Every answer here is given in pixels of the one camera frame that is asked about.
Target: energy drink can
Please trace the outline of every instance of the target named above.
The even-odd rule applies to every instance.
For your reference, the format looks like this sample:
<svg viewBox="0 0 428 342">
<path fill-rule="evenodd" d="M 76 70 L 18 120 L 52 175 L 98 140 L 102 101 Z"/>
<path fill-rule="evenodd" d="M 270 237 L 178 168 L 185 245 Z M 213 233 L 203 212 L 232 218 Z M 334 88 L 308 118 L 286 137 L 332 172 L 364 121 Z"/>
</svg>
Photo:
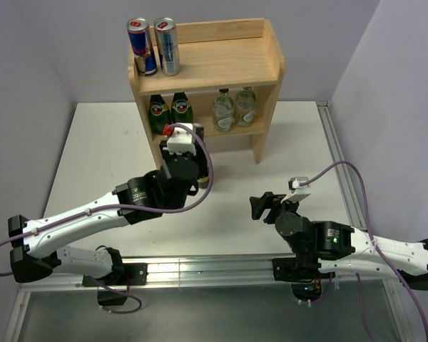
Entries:
<svg viewBox="0 0 428 342">
<path fill-rule="evenodd" d="M 127 22 L 131 48 L 140 75 L 150 76 L 157 72 L 156 56 L 152 48 L 149 24 L 143 18 L 134 18 Z"/>
<path fill-rule="evenodd" d="M 169 76 L 177 75 L 180 61 L 176 24 L 171 18 L 160 18 L 154 21 L 154 31 L 162 71 Z"/>
</svg>

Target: gray wall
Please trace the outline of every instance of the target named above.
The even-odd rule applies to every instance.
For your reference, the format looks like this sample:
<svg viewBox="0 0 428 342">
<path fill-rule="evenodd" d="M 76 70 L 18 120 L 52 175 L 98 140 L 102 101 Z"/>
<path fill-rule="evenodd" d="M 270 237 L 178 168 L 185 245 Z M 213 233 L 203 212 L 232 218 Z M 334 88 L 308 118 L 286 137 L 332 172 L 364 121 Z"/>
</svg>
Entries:
<svg viewBox="0 0 428 342">
<path fill-rule="evenodd" d="M 428 0 L 381 0 L 332 99 L 347 159 L 384 237 L 428 237 Z M 428 318 L 428 292 L 416 292 Z M 422 324 L 409 297 L 417 341 Z"/>
<path fill-rule="evenodd" d="M 40 217 L 73 104 L 11 0 L 0 0 L 0 241 L 6 221 Z M 9 246 L 0 271 L 9 270 Z M 0 279 L 0 341 L 16 298 L 12 277 Z"/>
<path fill-rule="evenodd" d="M 379 0 L 14 0 L 77 102 L 133 101 L 126 22 L 266 17 L 287 59 L 281 99 L 330 99 Z"/>
</svg>

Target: metal frame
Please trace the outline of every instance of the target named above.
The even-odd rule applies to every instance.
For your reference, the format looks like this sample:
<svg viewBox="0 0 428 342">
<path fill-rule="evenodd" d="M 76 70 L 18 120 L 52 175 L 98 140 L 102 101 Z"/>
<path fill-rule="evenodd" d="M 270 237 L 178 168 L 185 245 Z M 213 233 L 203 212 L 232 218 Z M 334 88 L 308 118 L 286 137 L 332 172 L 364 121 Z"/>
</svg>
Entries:
<svg viewBox="0 0 428 342">
<path fill-rule="evenodd" d="M 343 160 L 339 141 L 333 127 L 329 103 L 317 103 L 327 143 L 333 161 Z M 347 166 L 336 167 L 336 175 L 340 185 L 350 224 L 365 229 L 365 220 L 355 193 Z M 155 289 L 168 287 L 203 287 L 203 286 L 238 286 L 273 284 L 271 260 L 276 257 L 291 257 L 294 254 L 268 255 L 232 255 L 232 256 L 186 256 L 186 257 L 140 257 L 124 258 L 124 263 L 145 262 L 148 264 L 148 278 L 145 286 L 132 286 L 136 289 Z M 18 341 L 24 321 L 27 304 L 31 292 L 39 291 L 96 291 L 96 287 L 82 287 L 82 276 L 73 274 L 53 274 L 52 276 L 28 284 L 20 284 L 18 298 L 14 306 L 6 342 Z M 380 279 L 378 276 L 365 277 Z M 338 276 L 337 281 L 356 281 L 354 274 Z M 398 281 L 386 280 L 384 287 L 389 304 L 396 321 L 399 336 L 404 342 L 415 342 L 401 298 L 397 292 Z"/>
<path fill-rule="evenodd" d="M 333 162 L 344 160 L 344 155 L 342 154 L 340 143 L 336 136 L 335 127 L 331 120 L 329 109 L 330 103 L 329 101 L 321 101 L 316 104 Z M 347 166 L 340 165 L 339 167 L 336 167 L 335 170 L 350 224 L 354 227 L 366 230 L 365 218 L 363 217 L 357 193 L 355 192 Z M 412 332 L 409 318 L 407 317 L 406 311 L 402 305 L 401 297 L 398 293 L 398 286 L 401 286 L 398 280 L 384 280 L 385 292 L 387 293 L 390 308 L 392 309 L 394 320 L 398 328 L 399 337 L 403 342 L 415 342 L 415 336 Z"/>
<path fill-rule="evenodd" d="M 272 259 L 293 257 L 294 254 L 260 254 L 244 256 L 190 256 L 186 258 L 124 258 L 124 263 L 147 263 L 146 285 L 132 289 L 168 287 L 206 287 L 274 284 Z M 378 280 L 380 276 L 364 276 Z M 53 274 L 32 283 L 21 284 L 21 293 L 57 291 L 96 291 L 82 287 L 83 277 L 75 274 Z M 356 281 L 354 274 L 336 277 L 337 281 Z M 125 286 L 112 286 L 123 290 Z"/>
<path fill-rule="evenodd" d="M 22 323 L 26 316 L 27 307 L 30 300 L 29 292 L 19 292 L 16 301 L 14 302 L 13 312 L 9 319 L 8 328 L 6 330 L 4 342 L 15 342 L 19 339 Z"/>
</svg>

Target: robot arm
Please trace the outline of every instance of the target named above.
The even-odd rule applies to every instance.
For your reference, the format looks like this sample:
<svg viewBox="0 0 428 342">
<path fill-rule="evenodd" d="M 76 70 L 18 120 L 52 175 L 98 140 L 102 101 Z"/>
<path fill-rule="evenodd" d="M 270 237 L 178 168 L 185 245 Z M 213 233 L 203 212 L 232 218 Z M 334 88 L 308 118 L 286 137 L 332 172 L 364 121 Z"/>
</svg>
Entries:
<svg viewBox="0 0 428 342">
<path fill-rule="evenodd" d="M 307 178 L 289 182 L 290 195 L 266 192 L 251 197 L 252 218 L 274 224 L 276 232 L 295 253 L 293 258 L 274 259 L 275 280 L 304 282 L 341 274 L 380 275 L 395 278 L 394 272 L 377 253 L 379 247 L 395 265 L 412 289 L 428 290 L 428 239 L 420 242 L 399 242 L 382 237 L 371 241 L 366 232 L 336 222 L 311 222 L 297 213 L 299 201 L 310 195 L 310 186 L 300 187 Z"/>
<path fill-rule="evenodd" d="M 203 136 L 203 128 L 195 128 Z M 8 221 L 9 236 L 32 233 L 12 242 L 11 269 L 17 282 L 42 279 L 52 273 L 84 274 L 115 284 L 123 275 L 119 251 L 106 248 L 89 251 L 68 244 L 103 230 L 161 217 L 161 212 L 135 210 L 127 206 L 180 209 L 187 196 L 198 193 L 197 179 L 207 170 L 206 158 L 192 136 L 181 128 L 168 131 L 160 146 L 163 166 L 142 177 L 118 185 L 104 196 L 76 209 L 43 219 L 28 220 L 21 215 Z M 53 227 L 38 231 L 39 227 Z"/>
</svg>

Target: bottle cap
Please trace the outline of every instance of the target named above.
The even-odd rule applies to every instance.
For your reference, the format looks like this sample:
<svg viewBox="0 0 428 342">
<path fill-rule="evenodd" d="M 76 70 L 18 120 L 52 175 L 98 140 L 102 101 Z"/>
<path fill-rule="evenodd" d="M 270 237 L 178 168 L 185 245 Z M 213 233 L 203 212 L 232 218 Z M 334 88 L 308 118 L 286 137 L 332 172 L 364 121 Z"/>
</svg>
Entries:
<svg viewBox="0 0 428 342">
<path fill-rule="evenodd" d="M 170 137 L 173 134 L 173 131 L 174 130 L 170 128 L 169 124 L 165 124 L 162 135 L 166 135 L 166 136 Z"/>
</svg>

